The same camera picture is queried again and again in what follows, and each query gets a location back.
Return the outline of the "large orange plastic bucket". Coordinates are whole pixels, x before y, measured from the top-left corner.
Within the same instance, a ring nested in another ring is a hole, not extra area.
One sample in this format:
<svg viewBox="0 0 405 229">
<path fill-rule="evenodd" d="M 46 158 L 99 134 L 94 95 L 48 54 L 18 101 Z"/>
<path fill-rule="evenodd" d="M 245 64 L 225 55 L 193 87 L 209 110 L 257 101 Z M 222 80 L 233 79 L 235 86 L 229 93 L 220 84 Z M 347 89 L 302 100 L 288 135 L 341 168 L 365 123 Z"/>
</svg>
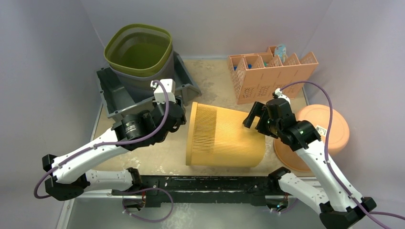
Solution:
<svg viewBox="0 0 405 229">
<path fill-rule="evenodd" d="M 325 105 L 308 105 L 297 113 L 297 120 L 307 120 L 311 122 L 321 136 L 323 142 L 326 140 L 326 134 L 329 126 L 330 109 Z M 330 156 L 338 154 L 347 145 L 350 137 L 349 126 L 344 117 L 333 110 L 331 131 L 328 141 L 328 152 Z M 290 147 L 283 144 L 280 139 L 274 140 L 274 149 L 277 157 L 287 167 L 300 171 L 309 172 L 309 167 L 304 161 L 294 153 Z"/>
</svg>

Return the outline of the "olive green mesh basket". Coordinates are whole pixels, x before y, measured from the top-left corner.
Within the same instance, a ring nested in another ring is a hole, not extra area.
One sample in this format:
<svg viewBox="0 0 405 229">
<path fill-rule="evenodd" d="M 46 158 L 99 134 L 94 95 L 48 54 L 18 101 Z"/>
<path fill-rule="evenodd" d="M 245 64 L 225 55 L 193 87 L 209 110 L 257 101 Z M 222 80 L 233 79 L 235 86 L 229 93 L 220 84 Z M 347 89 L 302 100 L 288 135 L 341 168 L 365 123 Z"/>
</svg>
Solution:
<svg viewBox="0 0 405 229">
<path fill-rule="evenodd" d="M 135 23 L 115 33 L 104 49 L 104 58 L 119 72 L 149 77 L 161 70 L 172 49 L 172 35 L 167 30 Z"/>
</svg>

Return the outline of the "yellow mesh basket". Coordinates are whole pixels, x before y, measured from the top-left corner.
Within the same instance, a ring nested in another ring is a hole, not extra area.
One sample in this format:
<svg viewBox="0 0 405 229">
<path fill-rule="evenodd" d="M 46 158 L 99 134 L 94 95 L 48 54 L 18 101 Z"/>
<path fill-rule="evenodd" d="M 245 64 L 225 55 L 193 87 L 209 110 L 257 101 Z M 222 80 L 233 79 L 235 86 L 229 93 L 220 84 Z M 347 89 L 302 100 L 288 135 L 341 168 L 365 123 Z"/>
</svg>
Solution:
<svg viewBox="0 0 405 229">
<path fill-rule="evenodd" d="M 256 167 L 266 152 L 265 136 L 243 121 L 248 113 L 193 102 L 185 164 L 208 167 Z"/>
</svg>

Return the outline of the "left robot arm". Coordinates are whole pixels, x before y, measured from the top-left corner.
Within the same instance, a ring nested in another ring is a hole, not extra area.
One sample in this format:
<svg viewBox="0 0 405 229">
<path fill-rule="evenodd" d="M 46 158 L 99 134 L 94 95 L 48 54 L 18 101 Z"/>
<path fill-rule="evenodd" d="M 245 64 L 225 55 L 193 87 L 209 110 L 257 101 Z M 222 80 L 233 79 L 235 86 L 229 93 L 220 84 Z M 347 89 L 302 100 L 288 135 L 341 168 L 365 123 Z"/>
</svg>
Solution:
<svg viewBox="0 0 405 229">
<path fill-rule="evenodd" d="M 142 190 L 139 171 L 97 171 L 94 168 L 121 154 L 152 146 L 165 140 L 186 124 L 181 96 L 165 104 L 153 103 L 152 111 L 126 115 L 115 122 L 100 137 L 64 156 L 45 155 L 42 158 L 46 175 L 43 178 L 48 197 L 65 201 L 93 190 L 112 189 L 137 195 Z"/>
</svg>

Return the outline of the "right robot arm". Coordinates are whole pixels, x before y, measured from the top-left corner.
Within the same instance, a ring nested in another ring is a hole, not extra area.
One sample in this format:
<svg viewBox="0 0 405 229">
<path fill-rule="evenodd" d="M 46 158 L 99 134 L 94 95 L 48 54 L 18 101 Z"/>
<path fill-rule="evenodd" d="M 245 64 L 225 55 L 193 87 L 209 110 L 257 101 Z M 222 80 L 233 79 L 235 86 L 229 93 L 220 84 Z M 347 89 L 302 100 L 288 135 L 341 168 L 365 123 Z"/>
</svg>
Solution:
<svg viewBox="0 0 405 229">
<path fill-rule="evenodd" d="M 348 229 L 377 207 L 371 197 L 357 191 L 325 152 L 318 131 L 309 121 L 298 121 L 286 98 L 266 104 L 255 102 L 243 125 L 266 136 L 280 139 L 310 168 L 322 191 L 302 181 L 289 169 L 281 167 L 268 175 L 268 188 L 274 194 L 292 194 L 313 209 L 327 229 Z"/>
</svg>

